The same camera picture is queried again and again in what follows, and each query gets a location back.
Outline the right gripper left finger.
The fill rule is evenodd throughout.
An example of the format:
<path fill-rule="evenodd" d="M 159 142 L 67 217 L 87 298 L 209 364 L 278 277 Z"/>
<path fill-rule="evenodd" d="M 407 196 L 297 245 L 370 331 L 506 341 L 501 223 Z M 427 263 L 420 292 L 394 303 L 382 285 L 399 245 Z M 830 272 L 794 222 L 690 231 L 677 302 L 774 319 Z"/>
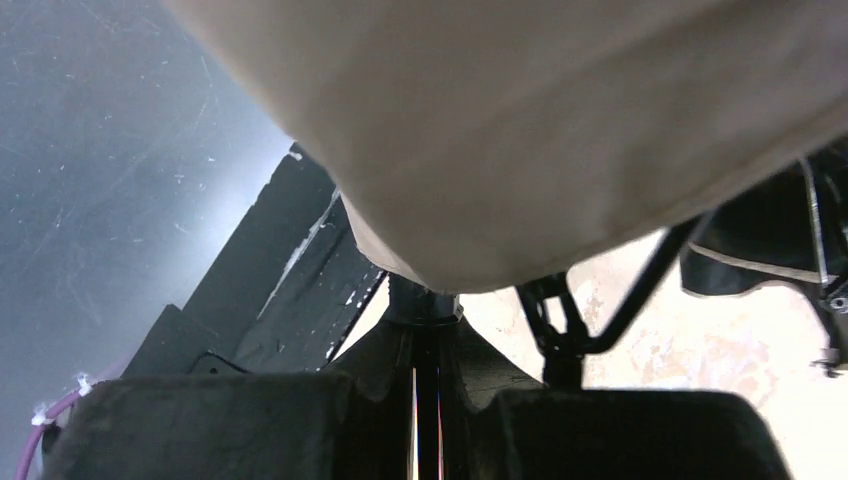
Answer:
<path fill-rule="evenodd" d="M 46 479 L 368 479 L 340 375 L 104 382 L 74 409 Z"/>

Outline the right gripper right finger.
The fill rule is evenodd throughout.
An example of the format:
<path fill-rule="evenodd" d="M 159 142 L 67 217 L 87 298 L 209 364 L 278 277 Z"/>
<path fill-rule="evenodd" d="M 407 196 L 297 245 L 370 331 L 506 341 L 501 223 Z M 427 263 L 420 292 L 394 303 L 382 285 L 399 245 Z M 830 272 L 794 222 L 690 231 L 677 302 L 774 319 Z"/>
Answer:
<path fill-rule="evenodd" d="M 787 479 L 764 421 L 721 392 L 505 391 L 493 479 Z"/>

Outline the beige folding umbrella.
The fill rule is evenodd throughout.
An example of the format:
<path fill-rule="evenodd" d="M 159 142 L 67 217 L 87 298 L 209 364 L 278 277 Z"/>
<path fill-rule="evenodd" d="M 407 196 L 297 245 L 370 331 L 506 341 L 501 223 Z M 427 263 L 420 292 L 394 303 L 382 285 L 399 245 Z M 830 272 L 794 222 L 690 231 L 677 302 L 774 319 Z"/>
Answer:
<path fill-rule="evenodd" d="M 449 292 L 703 213 L 847 127 L 843 1 L 172 1 L 327 170 L 371 260 Z"/>

